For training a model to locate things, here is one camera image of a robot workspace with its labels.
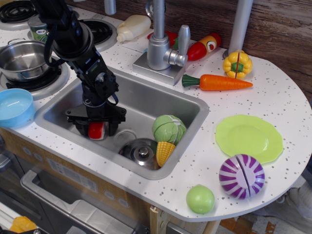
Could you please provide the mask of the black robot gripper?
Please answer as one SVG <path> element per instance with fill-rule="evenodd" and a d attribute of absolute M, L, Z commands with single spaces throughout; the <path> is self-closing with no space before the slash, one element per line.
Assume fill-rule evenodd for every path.
<path fill-rule="evenodd" d="M 126 109 L 105 102 L 96 107 L 81 104 L 66 110 L 65 114 L 83 136 L 89 135 L 91 122 L 108 122 L 108 135 L 111 137 L 116 134 L 119 124 L 125 121 Z"/>

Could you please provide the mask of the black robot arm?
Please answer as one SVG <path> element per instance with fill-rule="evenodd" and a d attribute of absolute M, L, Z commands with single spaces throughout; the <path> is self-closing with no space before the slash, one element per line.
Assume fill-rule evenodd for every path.
<path fill-rule="evenodd" d="M 68 121 L 83 136 L 93 132 L 97 123 L 106 123 L 108 134 L 113 136 L 125 121 L 126 110 L 117 106 L 116 76 L 94 46 L 91 29 L 63 0 L 34 0 L 32 4 L 49 30 L 46 64 L 56 67 L 67 63 L 81 80 L 82 104 L 66 111 Z"/>

